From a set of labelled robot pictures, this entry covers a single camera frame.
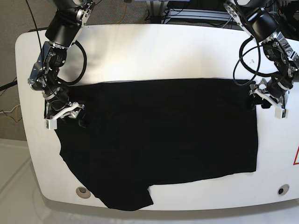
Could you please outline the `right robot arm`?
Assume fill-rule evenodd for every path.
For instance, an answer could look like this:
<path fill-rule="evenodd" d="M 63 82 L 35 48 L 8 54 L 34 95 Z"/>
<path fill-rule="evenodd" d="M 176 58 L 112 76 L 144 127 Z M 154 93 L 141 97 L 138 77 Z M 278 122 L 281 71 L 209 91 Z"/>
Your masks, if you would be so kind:
<path fill-rule="evenodd" d="M 79 126 L 86 127 L 85 105 L 72 102 L 68 88 L 77 84 L 87 67 L 87 55 L 77 41 L 95 7 L 92 0 L 55 0 L 57 8 L 54 18 L 46 29 L 47 41 L 40 44 L 40 55 L 28 78 L 28 84 L 35 91 L 41 91 L 45 100 L 44 118 L 49 130 L 57 129 L 58 119 L 77 119 Z M 83 68 L 73 81 L 58 77 L 60 68 L 65 64 L 67 50 L 77 46 L 83 55 Z"/>

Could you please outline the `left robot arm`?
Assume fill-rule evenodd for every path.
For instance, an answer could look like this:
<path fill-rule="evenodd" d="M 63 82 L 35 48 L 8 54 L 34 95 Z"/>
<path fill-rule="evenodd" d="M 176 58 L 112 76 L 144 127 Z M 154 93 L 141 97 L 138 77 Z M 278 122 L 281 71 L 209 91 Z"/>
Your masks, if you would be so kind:
<path fill-rule="evenodd" d="M 285 112 L 289 91 L 299 80 L 299 55 L 288 43 L 279 22 L 267 10 L 268 5 L 267 0 L 227 0 L 224 8 L 249 35 L 240 46 L 238 63 L 254 77 L 262 78 L 258 84 L 254 84 L 252 80 L 246 82 L 250 86 L 249 94 L 253 98 L 253 104 L 261 104 L 264 108 L 275 106 Z M 264 54 L 274 63 L 277 69 L 275 72 L 260 72 L 261 61 L 258 61 L 256 69 L 245 63 L 244 48 L 252 40 L 257 44 L 258 55 Z"/>

